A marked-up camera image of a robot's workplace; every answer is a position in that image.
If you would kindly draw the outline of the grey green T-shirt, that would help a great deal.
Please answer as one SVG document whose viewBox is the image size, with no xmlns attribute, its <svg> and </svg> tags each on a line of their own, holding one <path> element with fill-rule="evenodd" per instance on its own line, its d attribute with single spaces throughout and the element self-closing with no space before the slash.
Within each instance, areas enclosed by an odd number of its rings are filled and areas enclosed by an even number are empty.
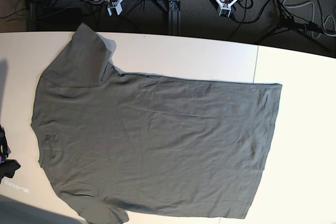
<svg viewBox="0 0 336 224">
<path fill-rule="evenodd" d="M 39 78 L 31 128 L 56 195 L 88 223 L 245 218 L 282 86 L 120 73 L 111 56 L 81 24 Z"/>
</svg>

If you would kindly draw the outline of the black clothes pile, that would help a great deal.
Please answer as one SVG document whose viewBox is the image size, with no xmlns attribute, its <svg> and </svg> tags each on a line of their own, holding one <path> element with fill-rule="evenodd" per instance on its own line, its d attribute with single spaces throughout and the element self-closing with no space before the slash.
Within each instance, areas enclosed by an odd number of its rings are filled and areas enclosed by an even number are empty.
<svg viewBox="0 0 336 224">
<path fill-rule="evenodd" d="M 9 159 L 10 149 L 8 148 L 7 139 L 4 129 L 1 127 L 1 165 L 0 180 L 4 177 L 13 178 L 15 172 L 20 169 L 21 165 L 17 160 Z"/>
</svg>

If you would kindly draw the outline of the aluminium frame post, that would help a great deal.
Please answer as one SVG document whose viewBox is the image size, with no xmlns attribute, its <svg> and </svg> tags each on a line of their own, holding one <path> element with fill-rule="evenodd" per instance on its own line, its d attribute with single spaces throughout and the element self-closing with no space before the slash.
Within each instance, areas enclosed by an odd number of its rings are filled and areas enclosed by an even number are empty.
<svg viewBox="0 0 336 224">
<path fill-rule="evenodd" d="M 167 0 L 169 35 L 181 35 L 181 0 Z"/>
</svg>

